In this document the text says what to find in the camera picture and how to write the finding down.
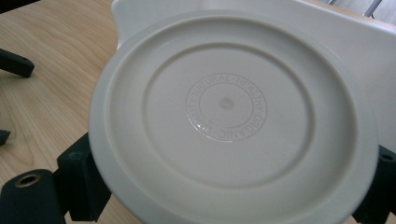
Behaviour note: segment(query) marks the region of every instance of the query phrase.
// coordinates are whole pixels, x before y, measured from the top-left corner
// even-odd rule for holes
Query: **white surface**
[[[375,112],[379,143],[396,152],[395,27],[294,0],[116,0],[113,14],[120,45],[157,21],[200,9],[233,9],[269,17],[319,40],[360,81]]]
[[[92,97],[92,152],[144,222],[335,223],[360,203],[376,165],[367,104],[333,54],[283,29],[201,11],[116,52]]]

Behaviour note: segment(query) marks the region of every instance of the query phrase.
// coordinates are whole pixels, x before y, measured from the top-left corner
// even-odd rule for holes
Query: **gray floor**
[[[336,0],[334,6],[363,14],[373,2],[373,0]],[[374,12],[374,17],[376,20],[396,25],[396,0],[382,0]]]

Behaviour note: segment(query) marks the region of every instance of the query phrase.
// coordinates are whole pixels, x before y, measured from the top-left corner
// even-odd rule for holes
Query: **wood grain tabletop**
[[[42,0],[0,14],[0,49],[35,64],[30,78],[0,70],[0,129],[11,131],[0,147],[0,186],[33,169],[55,171],[88,131],[92,90],[117,46],[111,2]],[[98,223],[139,222],[112,197]]]

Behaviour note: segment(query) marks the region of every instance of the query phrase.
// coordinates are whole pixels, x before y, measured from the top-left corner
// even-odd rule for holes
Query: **screw hole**
[[[387,161],[393,161],[393,158],[390,155],[382,154],[381,158]]]
[[[33,184],[37,183],[40,178],[41,175],[39,174],[24,175],[19,180],[17,180],[17,182],[15,182],[15,187],[26,188],[32,186]]]

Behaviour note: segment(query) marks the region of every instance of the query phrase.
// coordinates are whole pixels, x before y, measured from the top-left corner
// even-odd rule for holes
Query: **white plate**
[[[122,45],[90,111],[112,192],[152,224],[346,218],[373,177],[374,121],[343,65],[307,40],[213,10]]]

